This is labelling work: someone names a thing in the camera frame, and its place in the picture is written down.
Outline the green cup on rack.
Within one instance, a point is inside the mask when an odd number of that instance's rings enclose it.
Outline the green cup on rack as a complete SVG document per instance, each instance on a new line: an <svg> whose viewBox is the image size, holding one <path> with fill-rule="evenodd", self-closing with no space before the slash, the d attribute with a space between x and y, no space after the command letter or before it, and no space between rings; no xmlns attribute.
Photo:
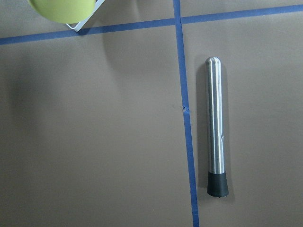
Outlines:
<svg viewBox="0 0 303 227"><path fill-rule="evenodd" d="M28 0L29 5L48 20L73 24L86 19L94 10L95 0Z"/></svg>

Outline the steel muddler black tip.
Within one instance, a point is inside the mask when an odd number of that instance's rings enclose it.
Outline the steel muddler black tip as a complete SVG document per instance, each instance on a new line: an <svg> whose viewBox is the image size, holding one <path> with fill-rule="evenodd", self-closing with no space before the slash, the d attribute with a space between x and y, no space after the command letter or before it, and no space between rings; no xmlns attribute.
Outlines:
<svg viewBox="0 0 303 227"><path fill-rule="evenodd" d="M222 198L229 194L224 163L223 86L221 61L209 57L205 61L208 181L207 193Z"/></svg>

